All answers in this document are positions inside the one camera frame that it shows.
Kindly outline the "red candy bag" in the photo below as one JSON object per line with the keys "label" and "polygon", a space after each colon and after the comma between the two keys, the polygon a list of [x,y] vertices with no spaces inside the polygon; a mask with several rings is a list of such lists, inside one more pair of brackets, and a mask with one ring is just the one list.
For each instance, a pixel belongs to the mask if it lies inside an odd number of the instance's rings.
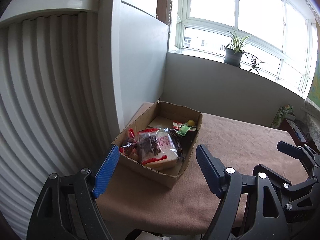
{"label": "red candy bag", "polygon": [[127,130],[127,137],[123,141],[119,151],[122,155],[135,161],[139,161],[139,156],[137,152],[137,141],[134,130],[132,128],[129,128]]}

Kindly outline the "green snack packet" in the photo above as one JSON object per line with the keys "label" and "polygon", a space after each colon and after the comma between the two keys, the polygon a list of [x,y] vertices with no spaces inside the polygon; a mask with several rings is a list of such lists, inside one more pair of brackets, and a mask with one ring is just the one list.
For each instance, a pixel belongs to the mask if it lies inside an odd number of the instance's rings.
{"label": "green snack packet", "polygon": [[180,129],[177,131],[177,134],[179,134],[180,136],[184,137],[191,128],[192,128],[191,126],[183,124],[180,127]]}

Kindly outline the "yellow jelly cup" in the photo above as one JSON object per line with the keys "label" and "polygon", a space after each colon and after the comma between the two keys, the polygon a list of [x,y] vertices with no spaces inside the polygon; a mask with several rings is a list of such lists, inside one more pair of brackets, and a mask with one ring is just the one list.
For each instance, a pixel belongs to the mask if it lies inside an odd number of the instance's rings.
{"label": "yellow jelly cup", "polygon": [[188,126],[196,126],[194,120],[188,120],[188,121],[187,121],[187,125],[188,125]]}

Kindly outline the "dark dried fruit bag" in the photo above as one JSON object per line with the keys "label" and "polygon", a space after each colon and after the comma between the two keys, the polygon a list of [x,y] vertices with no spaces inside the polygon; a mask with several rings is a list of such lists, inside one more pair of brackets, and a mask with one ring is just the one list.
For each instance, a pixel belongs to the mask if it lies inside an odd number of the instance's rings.
{"label": "dark dried fruit bag", "polygon": [[168,156],[161,150],[157,139],[158,128],[147,128],[138,132],[137,148],[140,163],[146,166],[149,163],[165,160]]}

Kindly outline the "large red snack bag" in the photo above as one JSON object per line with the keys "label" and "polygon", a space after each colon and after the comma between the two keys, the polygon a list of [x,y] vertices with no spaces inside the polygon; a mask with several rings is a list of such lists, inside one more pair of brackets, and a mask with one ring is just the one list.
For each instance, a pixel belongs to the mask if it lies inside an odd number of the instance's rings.
{"label": "large red snack bag", "polygon": [[181,122],[173,122],[172,123],[173,129],[176,129],[176,130],[180,130],[183,125],[184,125],[184,123],[181,123]]}

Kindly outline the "purple chocolate bar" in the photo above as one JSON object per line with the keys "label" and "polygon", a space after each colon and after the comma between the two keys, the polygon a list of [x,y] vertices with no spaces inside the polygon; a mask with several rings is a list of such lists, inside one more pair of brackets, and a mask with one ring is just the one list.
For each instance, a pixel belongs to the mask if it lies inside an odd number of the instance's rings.
{"label": "purple chocolate bar", "polygon": [[181,146],[179,137],[177,135],[177,130],[174,128],[170,128],[169,133],[170,133],[172,142],[174,143],[174,145],[176,147],[178,158],[180,159],[180,161],[184,161],[185,157],[183,156],[183,148]]}

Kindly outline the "dark wooden side cabinet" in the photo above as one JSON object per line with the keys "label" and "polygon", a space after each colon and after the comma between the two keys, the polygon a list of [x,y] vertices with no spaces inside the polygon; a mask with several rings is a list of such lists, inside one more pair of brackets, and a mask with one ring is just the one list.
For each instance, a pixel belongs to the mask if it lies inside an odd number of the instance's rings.
{"label": "dark wooden side cabinet", "polygon": [[314,151],[319,153],[319,149],[312,139],[307,125],[303,122],[299,120],[291,121],[285,119],[279,126],[279,129],[287,131],[291,135],[291,138],[294,140],[296,146],[303,146],[306,144],[310,146]]}

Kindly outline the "white lace cloth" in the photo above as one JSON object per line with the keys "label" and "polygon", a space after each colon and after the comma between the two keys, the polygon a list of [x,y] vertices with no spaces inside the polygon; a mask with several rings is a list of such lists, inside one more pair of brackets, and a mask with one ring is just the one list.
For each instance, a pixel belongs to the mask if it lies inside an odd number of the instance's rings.
{"label": "white lace cloth", "polygon": [[305,114],[305,122],[309,129],[310,137],[312,138],[313,142],[315,143],[317,150],[320,150],[320,126],[319,120],[310,114]]}

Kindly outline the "pink tablecloth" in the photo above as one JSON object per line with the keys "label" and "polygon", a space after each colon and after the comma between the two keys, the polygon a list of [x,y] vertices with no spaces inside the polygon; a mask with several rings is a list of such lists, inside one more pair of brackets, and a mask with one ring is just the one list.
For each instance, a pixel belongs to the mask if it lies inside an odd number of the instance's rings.
{"label": "pink tablecloth", "polygon": [[207,231],[226,193],[239,193],[231,175],[256,183],[257,165],[264,165],[292,184],[305,181],[299,160],[277,149],[291,144],[289,133],[265,126],[202,115],[189,165],[172,189],[118,165],[104,194],[97,199],[103,219],[146,231],[188,235]]}

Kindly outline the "green carton box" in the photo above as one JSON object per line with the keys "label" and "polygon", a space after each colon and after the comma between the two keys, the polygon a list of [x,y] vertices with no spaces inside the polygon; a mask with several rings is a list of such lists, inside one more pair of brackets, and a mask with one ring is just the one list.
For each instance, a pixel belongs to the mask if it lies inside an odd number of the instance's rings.
{"label": "green carton box", "polygon": [[292,105],[285,105],[279,107],[276,116],[274,117],[272,123],[271,123],[271,128],[279,128],[283,120],[285,119],[285,116],[287,114],[293,113],[294,109]]}

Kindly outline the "white bread package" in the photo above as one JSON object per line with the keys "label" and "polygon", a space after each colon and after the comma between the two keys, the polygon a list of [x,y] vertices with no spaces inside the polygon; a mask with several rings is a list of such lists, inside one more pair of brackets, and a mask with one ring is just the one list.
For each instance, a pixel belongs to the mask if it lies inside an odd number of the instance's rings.
{"label": "white bread package", "polygon": [[160,131],[157,133],[157,139],[160,144],[161,150],[168,156],[168,158],[165,160],[156,161],[154,163],[149,163],[146,165],[146,167],[149,167],[156,171],[173,168],[177,164],[178,155],[176,147],[172,142],[169,129],[160,129]]}

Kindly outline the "cardboard box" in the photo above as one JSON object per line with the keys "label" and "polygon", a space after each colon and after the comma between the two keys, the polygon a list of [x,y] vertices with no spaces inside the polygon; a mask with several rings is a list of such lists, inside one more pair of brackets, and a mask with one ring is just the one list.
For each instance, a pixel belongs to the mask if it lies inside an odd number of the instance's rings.
{"label": "cardboard box", "polygon": [[186,171],[202,114],[164,101],[153,103],[114,140],[120,163],[171,189]]}

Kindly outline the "small trailing plant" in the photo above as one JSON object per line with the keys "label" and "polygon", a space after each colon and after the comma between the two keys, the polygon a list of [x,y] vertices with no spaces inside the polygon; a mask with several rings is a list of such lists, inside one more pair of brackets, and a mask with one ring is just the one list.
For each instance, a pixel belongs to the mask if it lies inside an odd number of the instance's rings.
{"label": "small trailing plant", "polygon": [[256,71],[257,74],[259,74],[260,65],[263,64],[264,62],[261,61],[261,59],[259,59],[257,56],[255,56],[251,53],[245,52],[245,55],[251,63],[251,69],[249,70],[249,72]]}

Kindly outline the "potted spider plant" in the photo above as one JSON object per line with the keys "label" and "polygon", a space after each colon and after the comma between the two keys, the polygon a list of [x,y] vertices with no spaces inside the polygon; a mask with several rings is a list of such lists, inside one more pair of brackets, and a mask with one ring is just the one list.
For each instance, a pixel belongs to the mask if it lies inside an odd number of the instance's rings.
{"label": "potted spider plant", "polygon": [[227,31],[227,33],[231,34],[231,42],[228,42],[225,46],[224,63],[240,67],[242,56],[246,55],[246,57],[248,57],[248,52],[244,50],[244,46],[250,35],[239,37],[234,29],[232,31]]}

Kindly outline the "white cabinet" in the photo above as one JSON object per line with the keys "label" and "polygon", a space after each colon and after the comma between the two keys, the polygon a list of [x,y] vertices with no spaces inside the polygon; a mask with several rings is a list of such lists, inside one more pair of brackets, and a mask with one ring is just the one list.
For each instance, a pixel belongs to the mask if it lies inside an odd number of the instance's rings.
{"label": "white cabinet", "polygon": [[120,6],[119,67],[124,125],[163,93],[168,26],[126,3]]}

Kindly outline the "landscape wall painting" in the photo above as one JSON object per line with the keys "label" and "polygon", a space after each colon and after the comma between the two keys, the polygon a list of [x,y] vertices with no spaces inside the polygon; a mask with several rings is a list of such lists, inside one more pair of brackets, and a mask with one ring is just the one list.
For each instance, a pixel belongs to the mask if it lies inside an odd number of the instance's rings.
{"label": "landscape wall painting", "polygon": [[303,97],[319,107],[319,23],[311,24]]}

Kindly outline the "window frame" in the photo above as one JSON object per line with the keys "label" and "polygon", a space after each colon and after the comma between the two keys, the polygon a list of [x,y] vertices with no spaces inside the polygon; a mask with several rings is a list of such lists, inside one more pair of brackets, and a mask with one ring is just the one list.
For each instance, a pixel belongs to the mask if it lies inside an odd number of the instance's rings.
{"label": "window frame", "polygon": [[[315,22],[306,0],[172,0],[169,50],[223,62],[234,29],[250,35],[244,50],[264,62],[258,75],[303,97]],[[240,67],[251,69],[246,55]]]}

